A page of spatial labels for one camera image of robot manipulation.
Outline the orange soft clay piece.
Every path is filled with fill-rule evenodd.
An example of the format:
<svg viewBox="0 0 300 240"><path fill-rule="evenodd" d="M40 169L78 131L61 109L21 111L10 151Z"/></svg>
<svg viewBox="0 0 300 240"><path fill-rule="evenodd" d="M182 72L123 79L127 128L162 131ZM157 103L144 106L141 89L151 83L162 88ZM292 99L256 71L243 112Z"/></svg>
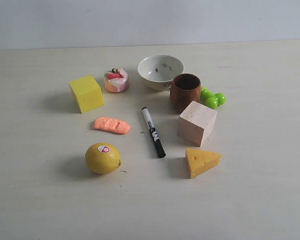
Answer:
<svg viewBox="0 0 300 240"><path fill-rule="evenodd" d="M100 117L94 121L94 129L115 134L126 134L131 126L123 120L111 117Z"/></svg>

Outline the black white marker pen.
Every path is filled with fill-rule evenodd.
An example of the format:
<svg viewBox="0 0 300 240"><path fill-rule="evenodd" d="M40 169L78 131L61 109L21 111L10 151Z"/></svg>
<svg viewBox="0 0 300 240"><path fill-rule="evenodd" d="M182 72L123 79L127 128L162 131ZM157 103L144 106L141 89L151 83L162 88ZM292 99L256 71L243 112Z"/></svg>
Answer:
<svg viewBox="0 0 300 240"><path fill-rule="evenodd" d="M146 125L148 127L149 133L150 133L150 135L152 137L153 144L154 144L157 156L160 159L164 158L166 156L166 153L165 153L164 148L163 148L163 146L161 144L160 138L158 136L157 130L155 128L155 125L153 123L153 120L151 118L151 115L150 115L150 112L149 112L148 108L147 107L143 107L141 109L141 112L142 112L143 118L145 120L145 123L146 123Z"/></svg>

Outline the light wooden cube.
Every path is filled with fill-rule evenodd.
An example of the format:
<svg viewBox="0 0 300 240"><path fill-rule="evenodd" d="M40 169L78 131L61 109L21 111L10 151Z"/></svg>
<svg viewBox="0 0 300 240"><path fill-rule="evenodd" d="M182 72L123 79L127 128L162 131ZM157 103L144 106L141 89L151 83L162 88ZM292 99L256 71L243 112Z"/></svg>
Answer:
<svg viewBox="0 0 300 240"><path fill-rule="evenodd" d="M214 129L218 112L192 101L178 117L177 135L200 147Z"/></svg>

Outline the brown wooden cup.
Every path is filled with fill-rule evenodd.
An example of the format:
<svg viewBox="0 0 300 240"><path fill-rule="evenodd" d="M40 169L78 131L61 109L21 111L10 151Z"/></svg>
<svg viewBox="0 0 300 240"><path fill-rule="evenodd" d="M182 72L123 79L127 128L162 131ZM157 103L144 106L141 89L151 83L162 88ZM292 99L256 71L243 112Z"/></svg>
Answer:
<svg viewBox="0 0 300 240"><path fill-rule="evenodd" d="M172 107L181 113L192 102L200 101L201 81L190 73L176 76L170 88L169 100Z"/></svg>

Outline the white ceramic bowl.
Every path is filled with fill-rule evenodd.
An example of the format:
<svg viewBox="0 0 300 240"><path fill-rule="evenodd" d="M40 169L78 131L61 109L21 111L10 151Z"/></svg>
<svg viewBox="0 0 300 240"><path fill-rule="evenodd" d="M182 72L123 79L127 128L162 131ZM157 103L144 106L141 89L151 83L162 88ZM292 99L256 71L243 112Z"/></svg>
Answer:
<svg viewBox="0 0 300 240"><path fill-rule="evenodd" d="M156 91L170 89L173 79L183 71L184 64L181 60L165 54L148 56L137 65L137 73L145 85Z"/></svg>

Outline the toy cake with strawberry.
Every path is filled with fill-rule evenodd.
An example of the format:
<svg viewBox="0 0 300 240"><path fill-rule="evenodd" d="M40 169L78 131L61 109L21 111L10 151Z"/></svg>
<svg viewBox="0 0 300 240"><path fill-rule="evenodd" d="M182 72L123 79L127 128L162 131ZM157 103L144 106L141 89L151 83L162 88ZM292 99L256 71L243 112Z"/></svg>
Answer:
<svg viewBox="0 0 300 240"><path fill-rule="evenodd" d="M129 76L122 68L113 68L104 74L104 85L111 93L120 93L128 89Z"/></svg>

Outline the yellow lemon with sticker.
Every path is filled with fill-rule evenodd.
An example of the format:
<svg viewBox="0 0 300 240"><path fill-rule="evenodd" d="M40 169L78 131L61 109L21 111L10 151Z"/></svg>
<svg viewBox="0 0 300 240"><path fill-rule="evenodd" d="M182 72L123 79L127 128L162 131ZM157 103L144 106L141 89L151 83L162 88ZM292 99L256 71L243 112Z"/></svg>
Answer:
<svg viewBox="0 0 300 240"><path fill-rule="evenodd" d="M110 143L99 142L91 145L85 153L87 167L97 174L108 174L122 164L120 151Z"/></svg>

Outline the yellow cheese wedge toy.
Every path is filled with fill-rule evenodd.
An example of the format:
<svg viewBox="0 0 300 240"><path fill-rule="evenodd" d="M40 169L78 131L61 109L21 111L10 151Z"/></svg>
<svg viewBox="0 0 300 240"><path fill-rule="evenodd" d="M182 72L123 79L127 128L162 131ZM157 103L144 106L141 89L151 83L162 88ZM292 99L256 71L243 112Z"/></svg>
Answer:
<svg viewBox="0 0 300 240"><path fill-rule="evenodd" d="M185 160L190 178L194 178L220 163L220 153L205 151L196 148L185 150Z"/></svg>

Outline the green plastic dumbbell toy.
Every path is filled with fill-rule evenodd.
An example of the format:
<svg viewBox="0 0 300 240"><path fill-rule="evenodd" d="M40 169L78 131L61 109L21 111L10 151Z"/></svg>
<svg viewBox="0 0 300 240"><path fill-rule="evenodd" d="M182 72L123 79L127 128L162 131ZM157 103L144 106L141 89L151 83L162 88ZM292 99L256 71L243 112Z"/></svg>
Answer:
<svg viewBox="0 0 300 240"><path fill-rule="evenodd" d="M221 106L226 103L226 96L221 93L213 93L205 87L200 89L200 100L208 108L215 110L218 106Z"/></svg>

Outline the yellow foam cube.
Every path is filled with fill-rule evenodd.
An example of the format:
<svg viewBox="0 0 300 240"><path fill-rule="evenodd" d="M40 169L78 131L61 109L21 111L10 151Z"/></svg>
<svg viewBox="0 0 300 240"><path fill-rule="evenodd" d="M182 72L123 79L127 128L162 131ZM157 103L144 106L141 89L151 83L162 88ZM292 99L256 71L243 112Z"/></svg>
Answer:
<svg viewBox="0 0 300 240"><path fill-rule="evenodd" d="M69 87L82 114L105 104L102 89L92 75L70 81Z"/></svg>

